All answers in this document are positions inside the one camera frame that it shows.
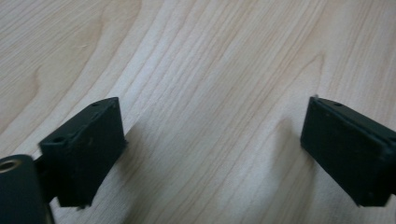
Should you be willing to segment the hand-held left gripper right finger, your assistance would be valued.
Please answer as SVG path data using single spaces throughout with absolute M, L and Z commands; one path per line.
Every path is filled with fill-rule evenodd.
M 360 206 L 396 195 L 396 132 L 340 103 L 312 97 L 301 146 Z

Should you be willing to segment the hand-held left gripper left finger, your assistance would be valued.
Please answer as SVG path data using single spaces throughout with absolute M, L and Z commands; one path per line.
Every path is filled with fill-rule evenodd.
M 117 97 L 88 105 L 39 142 L 44 198 L 62 207 L 90 206 L 126 148 Z

